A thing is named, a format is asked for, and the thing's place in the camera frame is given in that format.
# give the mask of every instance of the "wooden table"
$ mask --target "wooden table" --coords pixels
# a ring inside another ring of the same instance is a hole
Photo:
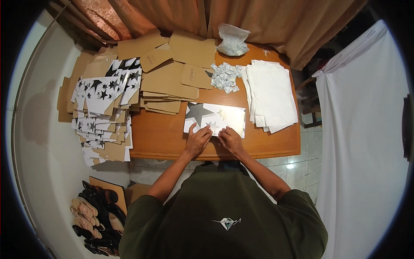
[[[249,51],[241,57],[228,57],[216,53],[216,64],[227,62],[230,65],[251,64],[252,59],[279,62],[283,67],[290,69],[280,60],[275,51],[266,52],[261,47],[248,44]],[[274,134],[264,132],[248,120],[250,117],[247,104],[246,89],[241,78],[236,79],[240,91],[226,94],[224,90],[200,89],[200,98],[197,102],[222,104],[246,108],[245,138],[243,147],[254,158],[282,157],[299,155],[301,153],[301,135],[299,123],[282,129]],[[291,77],[293,97],[296,107],[296,93]],[[180,112],[173,115],[160,114],[141,109],[132,112],[132,140],[134,148],[130,150],[131,157],[174,160],[183,151],[188,134],[183,133],[187,102],[181,102]],[[222,147],[216,137],[212,137],[206,149],[195,160],[231,160],[234,157]]]

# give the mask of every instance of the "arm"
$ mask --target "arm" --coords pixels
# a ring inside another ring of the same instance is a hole
[[[197,133],[193,133],[195,125],[196,123],[190,127],[184,151],[178,159],[170,165],[160,177],[158,177],[152,187],[148,190],[147,195],[154,196],[164,203],[168,196],[170,196],[174,186],[190,160],[205,149],[213,132],[210,130],[210,125],[207,125],[205,128],[197,131]]]
[[[276,201],[280,200],[283,194],[290,191],[290,187],[279,176],[260,164],[243,149],[239,134],[232,128],[226,127],[222,129],[219,132],[218,139],[225,148],[249,169],[263,189]]]

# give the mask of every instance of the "star printed box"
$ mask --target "star printed box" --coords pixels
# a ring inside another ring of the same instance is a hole
[[[184,132],[188,133],[190,126],[197,123],[193,132],[199,131],[207,125],[218,136],[219,131],[226,126],[233,128],[241,138],[244,138],[246,127],[246,109],[218,104],[203,104],[188,102],[185,113]]]

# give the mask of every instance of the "hand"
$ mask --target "hand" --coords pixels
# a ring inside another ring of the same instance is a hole
[[[240,135],[228,126],[219,132],[218,139],[235,156],[244,150]]]
[[[193,157],[200,154],[206,148],[211,136],[213,135],[210,125],[205,126],[196,133],[193,133],[193,129],[196,125],[197,123],[194,123],[190,126],[188,131],[189,136],[185,146],[185,151],[189,152]]]

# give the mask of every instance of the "man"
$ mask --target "man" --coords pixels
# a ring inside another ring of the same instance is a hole
[[[328,237],[309,195],[291,190],[252,158],[229,127],[218,139],[277,205],[242,172],[244,167],[229,168],[237,163],[197,166],[163,205],[186,165],[212,136],[209,126],[193,133],[195,125],[178,159],[147,195],[128,207],[121,258],[320,258]]]

